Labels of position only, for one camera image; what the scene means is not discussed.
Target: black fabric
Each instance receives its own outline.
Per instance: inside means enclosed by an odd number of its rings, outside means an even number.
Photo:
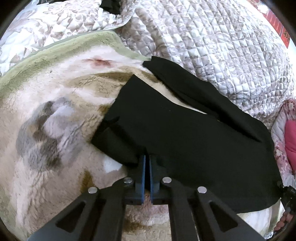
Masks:
[[[102,0],[100,7],[111,14],[120,14],[119,0]]]
[[[263,123],[171,61],[153,57],[143,65],[207,115],[172,103],[133,75],[92,144],[124,165],[137,164],[145,151],[156,154],[170,177],[207,187],[237,213],[276,203],[281,177]]]

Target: pink fabric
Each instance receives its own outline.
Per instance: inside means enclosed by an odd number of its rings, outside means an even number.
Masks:
[[[293,172],[296,171],[296,121],[287,120],[285,126],[285,149]]]
[[[288,120],[296,121],[295,99],[289,99],[283,103],[271,128],[271,137],[274,141],[274,157],[283,180],[286,180],[290,175],[296,174],[296,170],[292,171],[285,148],[285,125]]]

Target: white fleece blanket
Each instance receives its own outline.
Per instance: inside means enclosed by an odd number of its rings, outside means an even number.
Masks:
[[[90,186],[104,188],[126,169],[90,144],[120,88],[137,75],[172,102],[147,69],[146,57],[111,31],[61,41],[24,59],[0,79],[0,217],[26,238]],[[261,235],[273,229],[281,205],[239,214]],[[128,206],[122,240],[170,241],[168,208]]]

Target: quilted comforter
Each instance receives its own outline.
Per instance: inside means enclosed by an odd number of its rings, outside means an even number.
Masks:
[[[148,58],[112,31],[58,42],[24,59],[0,81],[0,218],[20,241],[89,187],[105,188],[126,168],[90,140],[121,87],[135,74],[170,101],[176,98],[142,66]],[[239,216],[265,236],[280,202]],[[122,241],[171,241],[166,205],[128,206]]]
[[[79,33],[115,29],[144,56],[170,59],[210,81],[270,129],[293,97],[287,49],[246,0],[122,0],[121,15],[100,0],[68,0],[25,9],[0,41],[0,75],[31,52]]]

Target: red stain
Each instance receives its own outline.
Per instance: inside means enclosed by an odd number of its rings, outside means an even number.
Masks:
[[[111,62],[110,60],[103,60],[99,58],[87,58],[83,60],[84,62],[91,62],[95,67],[98,66],[107,66],[111,67]]]

